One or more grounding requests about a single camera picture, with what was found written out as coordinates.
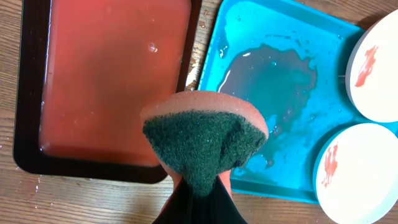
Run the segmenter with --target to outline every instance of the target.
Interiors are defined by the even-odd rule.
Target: white bowl
[[[337,223],[373,223],[398,199],[398,139],[378,124],[358,124],[334,135],[314,169],[314,189]]]
[[[398,121],[398,10],[374,24],[358,41],[346,70],[346,89],[363,116]]]

